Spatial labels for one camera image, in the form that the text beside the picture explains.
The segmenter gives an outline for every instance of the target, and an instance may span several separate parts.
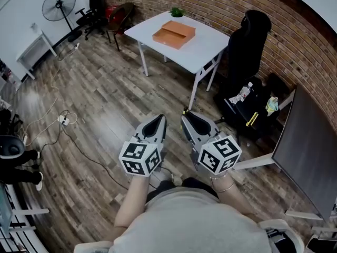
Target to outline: cardboard box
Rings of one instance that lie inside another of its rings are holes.
[[[182,23],[169,21],[165,23],[160,30],[152,35],[152,39],[156,42],[179,50],[194,36],[195,28]]]

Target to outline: black fan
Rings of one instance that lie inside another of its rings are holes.
[[[43,16],[52,22],[56,22],[65,18],[67,24],[71,30],[71,34],[68,37],[68,41],[72,42],[77,39],[82,31],[74,31],[70,26],[67,16],[74,9],[76,0],[45,0],[42,5]]]

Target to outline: black desk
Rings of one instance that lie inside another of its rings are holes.
[[[318,216],[287,215],[328,221],[337,197],[337,135],[323,111],[298,85],[288,118],[273,153],[239,162],[234,169],[276,163],[304,192]]]

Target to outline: yellow object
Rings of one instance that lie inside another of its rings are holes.
[[[254,121],[256,120],[257,116],[259,116],[259,114],[257,112],[255,112],[253,114],[253,116],[251,117],[251,119],[246,124],[246,127],[249,127],[249,125],[252,125],[254,123]]]

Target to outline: person's leg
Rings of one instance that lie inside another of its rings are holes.
[[[39,156],[39,152],[35,150],[24,151],[22,155],[14,159],[1,159],[1,165],[6,168],[15,168],[21,166],[29,160],[36,160]]]
[[[150,200],[152,200],[154,197],[156,197],[160,193],[166,190],[172,189],[172,188],[175,188],[175,184],[172,181],[167,181],[167,180],[162,181],[156,190],[150,192],[147,195],[146,202],[149,202]]]
[[[212,194],[213,196],[217,197],[216,192],[208,185],[206,185],[205,183],[193,178],[193,177],[189,177],[187,179],[185,179],[183,181],[183,183],[181,184],[182,187],[187,187],[187,188],[200,188],[203,189],[205,191],[207,191],[209,194]]]
[[[37,185],[42,181],[42,175],[40,172],[9,168],[1,170],[0,180],[6,184],[26,182]]]

